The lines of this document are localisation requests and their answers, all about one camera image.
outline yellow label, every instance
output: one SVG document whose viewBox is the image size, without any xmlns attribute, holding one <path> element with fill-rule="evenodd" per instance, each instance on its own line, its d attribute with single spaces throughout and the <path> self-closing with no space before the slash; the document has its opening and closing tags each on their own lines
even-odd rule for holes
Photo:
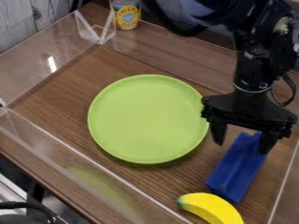
<svg viewBox="0 0 299 224">
<path fill-rule="evenodd" d="M 122 7 L 115 13 L 115 23 L 122 30 L 132 30 L 138 22 L 138 9 L 134 6 Z"/>
</svg>

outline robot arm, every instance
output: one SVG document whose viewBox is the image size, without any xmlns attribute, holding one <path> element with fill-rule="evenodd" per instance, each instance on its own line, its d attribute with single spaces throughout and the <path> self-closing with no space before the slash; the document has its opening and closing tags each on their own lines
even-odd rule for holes
<svg viewBox="0 0 299 224">
<path fill-rule="evenodd" d="M 280 107 L 284 105 L 277 106 L 266 98 L 280 77 L 294 93 L 285 74 L 296 61 L 290 7 L 284 0 L 181 0 L 184 17 L 194 24 L 185 29 L 168 18 L 161 2 L 144 0 L 165 27 L 178 35 L 193 36 L 217 24 L 232 31 L 237 50 L 234 91 L 202 98 L 201 116 L 217 144 L 222 144 L 228 124 L 233 124 L 262 132 L 258 151 L 268 153 L 277 139 L 290 136 L 297 121 L 296 115 Z"/>
</svg>

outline banana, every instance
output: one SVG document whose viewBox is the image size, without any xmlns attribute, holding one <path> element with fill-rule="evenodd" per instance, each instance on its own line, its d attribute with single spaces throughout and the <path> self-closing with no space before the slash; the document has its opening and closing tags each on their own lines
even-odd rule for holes
<svg viewBox="0 0 299 224">
<path fill-rule="evenodd" d="M 185 194 L 177 199 L 177 206 L 198 215 L 209 224 L 244 224 L 236 208 L 213 194 Z"/>
</svg>

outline blue block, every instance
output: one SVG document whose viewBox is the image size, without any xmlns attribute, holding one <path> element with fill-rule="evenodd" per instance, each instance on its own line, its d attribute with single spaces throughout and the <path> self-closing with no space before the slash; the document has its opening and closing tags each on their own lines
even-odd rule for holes
<svg viewBox="0 0 299 224">
<path fill-rule="evenodd" d="M 253 136 L 240 133 L 205 182 L 210 192 L 233 204 L 241 201 L 266 159 L 266 154 L 257 153 L 260 137 L 258 132 Z"/>
</svg>

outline green plate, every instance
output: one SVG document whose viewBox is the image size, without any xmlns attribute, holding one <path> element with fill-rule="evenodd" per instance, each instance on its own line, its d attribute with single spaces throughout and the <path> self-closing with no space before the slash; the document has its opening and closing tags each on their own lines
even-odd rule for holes
<svg viewBox="0 0 299 224">
<path fill-rule="evenodd" d="M 185 155 L 208 130 L 201 95 L 184 82 L 137 75 L 109 85 L 87 110 L 87 129 L 98 146 L 137 164 L 158 164 Z"/>
</svg>

